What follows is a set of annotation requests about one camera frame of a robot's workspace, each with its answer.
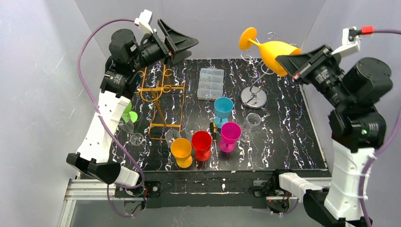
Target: marble tabletop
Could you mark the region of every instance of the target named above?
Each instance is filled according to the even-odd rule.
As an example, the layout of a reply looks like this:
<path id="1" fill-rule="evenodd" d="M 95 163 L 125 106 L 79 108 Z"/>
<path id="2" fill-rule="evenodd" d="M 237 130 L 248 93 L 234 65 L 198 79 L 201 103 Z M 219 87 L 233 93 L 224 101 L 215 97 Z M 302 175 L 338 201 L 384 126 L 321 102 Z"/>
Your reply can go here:
<path id="1" fill-rule="evenodd" d="M 133 146 L 128 142 L 131 135 L 118 129 L 117 138 L 144 171 L 327 169 L 300 87 L 290 77 L 266 75 L 259 81 L 257 86 L 262 86 L 267 94 L 267 103 L 262 109 L 251 110 L 241 104 L 239 96 L 242 89 L 250 86 L 262 74 L 260 67 L 256 67 L 259 61 L 259 59 L 184 60 L 171 68 L 173 74 L 170 78 L 173 84 L 181 85 L 186 82 L 182 137 L 185 138 L 183 129 L 187 123 L 196 122 L 201 130 L 208 131 L 209 123 L 214 118 L 214 102 L 197 99 L 201 68 L 224 70 L 223 96 L 231 98 L 235 104 L 229 121 L 242 125 L 249 113 L 261 116 L 261 127 L 254 134 L 253 141 L 250 143 L 238 141 L 232 153 L 226 154 L 219 149 L 216 151 L 212 146 L 210 159 L 200 162 L 196 160 L 193 150 L 193 164 L 187 169 L 179 168 L 164 140 L 149 139 L 148 127 L 153 117 L 154 103 L 144 102 L 139 94 L 134 94 L 132 98 L 132 111 L 139 115 L 135 122 L 135 132 L 145 135 L 145 141 L 142 145 Z M 162 70 L 161 63 L 148 67 L 145 84 L 148 87 L 155 87 L 157 81 L 161 80 Z M 150 93 L 143 95 L 147 99 L 152 99 Z M 176 90 L 163 94 L 160 98 L 160 106 L 165 112 L 167 123 L 180 121 L 182 95 L 182 91 Z M 151 132 L 153 136 L 161 137 L 168 130 L 169 128 L 152 128 Z M 111 145 L 110 152 L 110 158 L 114 161 L 128 168 L 133 167 L 115 143 Z"/>

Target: magenta cup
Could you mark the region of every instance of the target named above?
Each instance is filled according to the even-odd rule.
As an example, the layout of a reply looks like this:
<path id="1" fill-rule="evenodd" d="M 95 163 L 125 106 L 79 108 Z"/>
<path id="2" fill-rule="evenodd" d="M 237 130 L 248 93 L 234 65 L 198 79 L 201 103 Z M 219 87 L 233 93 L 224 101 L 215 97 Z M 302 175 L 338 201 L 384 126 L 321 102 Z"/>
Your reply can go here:
<path id="1" fill-rule="evenodd" d="M 220 149 L 229 153 L 235 149 L 235 143 L 241 136 L 241 127 L 234 122 L 227 122 L 221 127 Z"/>

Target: screwdriver handle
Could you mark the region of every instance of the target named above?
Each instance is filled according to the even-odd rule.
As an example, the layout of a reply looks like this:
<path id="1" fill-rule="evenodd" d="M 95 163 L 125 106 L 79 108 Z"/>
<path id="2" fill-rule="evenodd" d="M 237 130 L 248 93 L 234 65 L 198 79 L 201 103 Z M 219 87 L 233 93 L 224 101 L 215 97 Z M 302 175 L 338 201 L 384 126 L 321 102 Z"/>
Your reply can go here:
<path id="1" fill-rule="evenodd" d="M 210 133 L 212 134 L 213 142 L 216 142 L 217 141 L 217 136 L 216 136 L 217 135 L 217 127 L 214 122 L 210 123 Z"/>

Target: screwdriver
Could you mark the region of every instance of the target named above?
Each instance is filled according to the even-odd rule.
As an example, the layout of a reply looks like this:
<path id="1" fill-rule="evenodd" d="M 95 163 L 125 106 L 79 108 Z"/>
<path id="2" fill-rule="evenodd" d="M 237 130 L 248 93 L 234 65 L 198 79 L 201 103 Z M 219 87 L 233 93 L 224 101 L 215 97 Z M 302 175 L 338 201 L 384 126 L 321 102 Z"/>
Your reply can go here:
<path id="1" fill-rule="evenodd" d="M 217 146 L 216 146 L 216 141 L 217 141 L 217 127 L 216 124 L 214 122 L 210 123 L 210 133 L 212 134 L 212 139 L 214 142 L 214 148 L 216 149 L 217 152 Z"/>

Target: gray floor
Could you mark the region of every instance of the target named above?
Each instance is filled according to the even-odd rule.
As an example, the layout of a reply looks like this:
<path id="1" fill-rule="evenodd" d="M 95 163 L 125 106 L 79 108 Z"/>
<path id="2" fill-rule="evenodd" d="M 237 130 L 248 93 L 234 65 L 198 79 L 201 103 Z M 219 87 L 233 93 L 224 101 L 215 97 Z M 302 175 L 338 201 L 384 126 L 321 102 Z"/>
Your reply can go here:
<path id="1" fill-rule="evenodd" d="M 113 201 L 122 212 L 122 201 Z M 321 227 L 303 205 L 280 218 L 250 207 L 173 207 L 144 210 L 135 218 L 122 218 L 108 201 L 77 201 L 71 227 Z"/>

